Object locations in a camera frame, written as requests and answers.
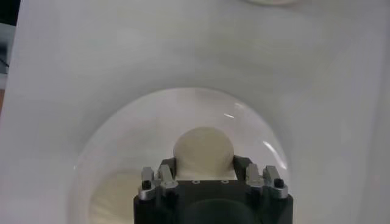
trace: cream-colored object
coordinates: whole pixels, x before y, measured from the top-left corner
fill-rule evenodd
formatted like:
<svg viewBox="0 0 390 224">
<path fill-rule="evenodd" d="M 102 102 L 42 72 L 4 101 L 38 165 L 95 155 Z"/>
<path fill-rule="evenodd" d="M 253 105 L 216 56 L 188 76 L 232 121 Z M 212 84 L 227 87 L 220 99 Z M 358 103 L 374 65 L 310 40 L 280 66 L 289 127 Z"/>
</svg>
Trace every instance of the cream-colored object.
<svg viewBox="0 0 390 224">
<path fill-rule="evenodd" d="M 297 0 L 247 0 L 251 3 L 263 4 L 263 5 L 283 5 L 296 2 Z"/>
<path fill-rule="evenodd" d="M 133 223 L 133 198 L 141 178 L 119 173 L 104 181 L 95 191 L 90 204 L 90 224 Z"/>
<path fill-rule="evenodd" d="M 176 142 L 174 156 L 180 180 L 235 177 L 232 143 L 216 128 L 199 127 L 186 132 Z"/>
</svg>

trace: screw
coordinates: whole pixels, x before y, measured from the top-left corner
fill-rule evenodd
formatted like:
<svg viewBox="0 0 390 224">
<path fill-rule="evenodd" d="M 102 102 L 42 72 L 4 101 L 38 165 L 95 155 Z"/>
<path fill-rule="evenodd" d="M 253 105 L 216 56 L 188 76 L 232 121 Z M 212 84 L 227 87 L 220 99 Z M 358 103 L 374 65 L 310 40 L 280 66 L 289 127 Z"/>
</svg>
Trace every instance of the screw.
<svg viewBox="0 0 390 224">
<path fill-rule="evenodd" d="M 283 188 L 285 186 L 285 182 L 280 178 L 276 178 L 274 179 L 274 186 L 276 188 Z"/>
<path fill-rule="evenodd" d="M 150 180 L 142 181 L 142 190 L 149 190 L 152 188 L 152 182 Z"/>
</svg>

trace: white table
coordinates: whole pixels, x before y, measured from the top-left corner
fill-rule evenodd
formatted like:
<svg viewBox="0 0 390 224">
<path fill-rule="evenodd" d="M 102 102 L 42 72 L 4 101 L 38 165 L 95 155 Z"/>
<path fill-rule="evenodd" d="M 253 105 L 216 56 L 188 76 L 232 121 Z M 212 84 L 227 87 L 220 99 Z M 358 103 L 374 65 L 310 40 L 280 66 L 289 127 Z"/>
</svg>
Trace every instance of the white table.
<svg viewBox="0 0 390 224">
<path fill-rule="evenodd" d="M 201 86 L 274 128 L 297 223 L 386 223 L 389 194 L 366 183 L 373 173 L 390 183 L 390 165 L 375 165 L 388 153 L 371 147 L 389 12 L 385 0 L 23 1 L 0 120 L 0 222 L 65 224 L 94 131 L 151 91 Z"/>
</svg>

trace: metal bracket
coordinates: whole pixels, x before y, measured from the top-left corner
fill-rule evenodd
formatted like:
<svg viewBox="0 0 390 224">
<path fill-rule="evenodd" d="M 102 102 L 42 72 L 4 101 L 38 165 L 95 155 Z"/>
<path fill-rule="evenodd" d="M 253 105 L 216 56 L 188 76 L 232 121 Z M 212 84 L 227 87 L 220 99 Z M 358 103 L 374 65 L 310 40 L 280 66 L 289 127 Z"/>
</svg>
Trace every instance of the metal bracket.
<svg viewBox="0 0 390 224">
<path fill-rule="evenodd" d="M 256 164 L 251 163 L 246 167 L 245 181 L 246 184 L 249 185 L 250 187 L 259 190 L 261 190 L 261 188 L 264 186 L 264 180 L 260 177 Z"/>
<path fill-rule="evenodd" d="M 141 200 L 151 200 L 156 197 L 154 172 L 151 167 L 144 167 L 141 173 L 142 184 L 138 188 L 138 197 Z"/>
<path fill-rule="evenodd" d="M 275 166 L 266 166 L 263 169 L 263 178 L 266 186 L 271 188 L 271 195 L 274 198 L 287 198 L 288 188 L 284 181 L 280 178 L 278 170 Z"/>
<path fill-rule="evenodd" d="M 168 196 L 169 193 L 176 193 L 176 187 L 179 183 L 176 180 L 173 180 L 172 173 L 168 165 L 161 165 L 158 170 L 158 175 L 161 178 L 161 189 L 164 197 Z"/>
<path fill-rule="evenodd" d="M 251 160 L 246 157 L 234 156 L 233 166 L 236 173 L 237 180 L 245 181 L 246 179 L 246 168 L 251 164 Z"/>
</svg>

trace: white basin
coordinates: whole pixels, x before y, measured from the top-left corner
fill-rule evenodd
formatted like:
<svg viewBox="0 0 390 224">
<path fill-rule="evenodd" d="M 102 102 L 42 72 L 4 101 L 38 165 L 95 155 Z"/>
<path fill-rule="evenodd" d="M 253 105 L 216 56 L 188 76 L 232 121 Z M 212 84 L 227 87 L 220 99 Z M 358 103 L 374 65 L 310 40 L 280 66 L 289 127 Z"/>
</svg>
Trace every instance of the white basin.
<svg viewBox="0 0 390 224">
<path fill-rule="evenodd" d="M 162 159 L 172 158 L 179 137 L 197 127 L 223 131 L 236 155 L 249 157 L 260 170 L 276 166 L 290 184 L 288 162 L 279 141 L 251 108 L 211 89 L 166 89 L 120 109 L 88 141 L 74 169 L 69 222 L 88 223 L 91 197 L 106 179 L 122 172 L 140 175 L 145 166 L 157 170 Z"/>
<path fill-rule="evenodd" d="M 389 223 L 389 15 L 385 0 L 23 1 L 0 120 L 0 222 L 69 224 L 95 131 L 141 96 L 202 87 L 273 129 L 296 223 Z"/>
</svg>

